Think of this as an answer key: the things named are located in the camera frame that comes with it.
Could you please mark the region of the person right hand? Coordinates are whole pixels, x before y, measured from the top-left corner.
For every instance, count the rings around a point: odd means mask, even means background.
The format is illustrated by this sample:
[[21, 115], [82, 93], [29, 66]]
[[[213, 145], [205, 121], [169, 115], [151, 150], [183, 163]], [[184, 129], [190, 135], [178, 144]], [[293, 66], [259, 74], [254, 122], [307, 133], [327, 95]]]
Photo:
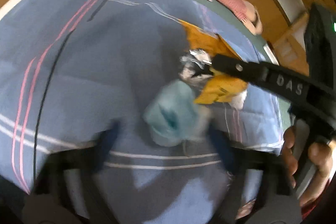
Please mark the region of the person right hand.
[[[298, 169], [298, 161], [291, 151], [295, 144], [295, 127], [292, 126], [284, 132], [284, 145], [281, 150], [282, 158], [285, 162], [288, 176], [292, 187], [295, 187], [295, 179], [293, 175]], [[330, 173], [333, 167], [332, 150], [326, 144], [313, 143], [308, 150], [308, 158], [316, 166], [317, 172], [311, 180], [309, 186], [299, 198], [301, 207], [310, 205], [316, 201], [325, 189]]]

